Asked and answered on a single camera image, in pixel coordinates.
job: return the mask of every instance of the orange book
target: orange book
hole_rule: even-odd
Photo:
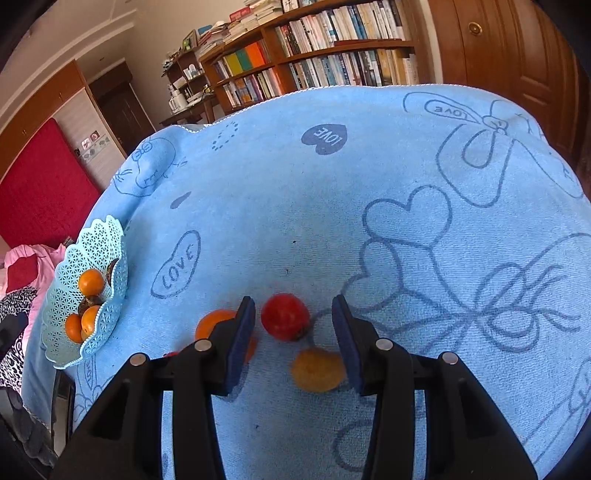
[[[256,43],[251,43],[244,47],[244,50],[246,50],[246,54],[252,63],[252,68],[257,68],[265,64],[265,59],[262,57],[261,51]]]

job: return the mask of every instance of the table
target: table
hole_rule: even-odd
[[[179,113],[169,116],[166,120],[162,120],[160,125],[163,127],[175,125],[179,120],[183,119],[187,120],[187,122],[191,124],[196,124],[201,121],[202,115],[204,113],[207,123],[212,124],[216,120],[215,116],[213,115],[213,106],[218,104],[219,102],[217,101],[215,94],[206,95],[194,105],[182,110]]]

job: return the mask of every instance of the ceiling molding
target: ceiling molding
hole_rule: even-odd
[[[18,112],[23,104],[35,93],[49,78],[62,69],[67,63],[84,55],[104,41],[123,33],[134,26],[134,16],[137,10],[131,10],[113,20],[107,20],[84,35],[76,38],[61,48],[55,55],[45,61],[8,99],[0,108],[0,132]]]

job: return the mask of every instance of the cartoon drawing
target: cartoon drawing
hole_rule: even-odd
[[[169,177],[173,167],[182,167],[187,163],[184,158],[178,162],[175,160],[176,149],[170,140],[148,137],[121,165],[112,183],[119,193],[147,197],[152,195],[163,179]]]
[[[486,115],[467,105],[429,92],[412,92],[402,100],[406,112],[428,112],[453,118],[459,125],[443,140],[436,154],[437,168],[447,184],[468,204],[488,208],[501,196],[505,172],[517,148],[522,148],[560,190],[572,198],[583,189],[570,167],[547,145],[534,118],[514,103],[494,100]],[[534,151],[516,136],[542,140],[548,153]]]

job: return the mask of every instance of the blue fruit basket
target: blue fruit basket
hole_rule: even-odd
[[[111,286],[106,281],[106,270],[115,259]],[[78,311],[84,299],[78,290],[78,278],[89,268],[99,270],[105,278],[101,305],[95,319],[95,331],[82,345],[72,342],[66,335],[64,324],[70,313]],[[46,357],[57,369],[79,364],[94,355],[110,337],[127,290],[127,255],[121,224],[111,215],[106,222],[93,220],[90,228],[84,228],[78,242],[66,249],[64,260],[56,268],[41,308],[41,341],[46,347]]]

